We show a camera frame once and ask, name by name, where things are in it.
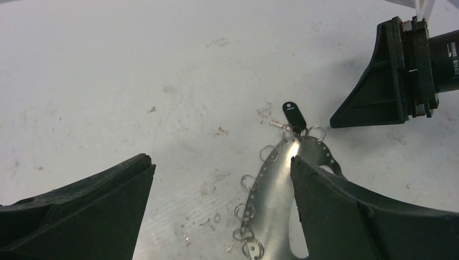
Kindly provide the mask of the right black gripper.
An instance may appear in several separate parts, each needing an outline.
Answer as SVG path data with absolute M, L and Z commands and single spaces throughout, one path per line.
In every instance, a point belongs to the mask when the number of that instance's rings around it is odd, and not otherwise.
M 369 65 L 349 96 L 330 118 L 332 128 L 403 124 L 406 66 L 410 114 L 432 117 L 439 93 L 458 90 L 458 30 L 429 36 L 426 19 L 402 23 L 394 17 L 377 26 Z

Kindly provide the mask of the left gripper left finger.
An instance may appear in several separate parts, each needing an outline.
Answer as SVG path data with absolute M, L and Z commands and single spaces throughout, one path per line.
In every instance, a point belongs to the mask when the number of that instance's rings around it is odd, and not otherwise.
M 132 259 L 154 173 L 141 153 L 1 206 L 1 259 Z

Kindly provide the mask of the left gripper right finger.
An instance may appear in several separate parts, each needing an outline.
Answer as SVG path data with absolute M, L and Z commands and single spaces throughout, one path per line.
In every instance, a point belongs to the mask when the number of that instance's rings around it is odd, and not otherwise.
M 295 156 L 309 259 L 458 259 L 458 213 L 395 200 Z

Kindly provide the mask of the key with black head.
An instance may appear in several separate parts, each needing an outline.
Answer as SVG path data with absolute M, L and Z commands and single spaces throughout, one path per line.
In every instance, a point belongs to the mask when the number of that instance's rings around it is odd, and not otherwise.
M 296 103 L 288 101 L 282 105 L 282 110 L 287 119 L 287 124 L 271 120 L 270 126 L 280 128 L 285 131 L 292 131 L 294 133 L 301 133 L 307 129 L 307 123 Z

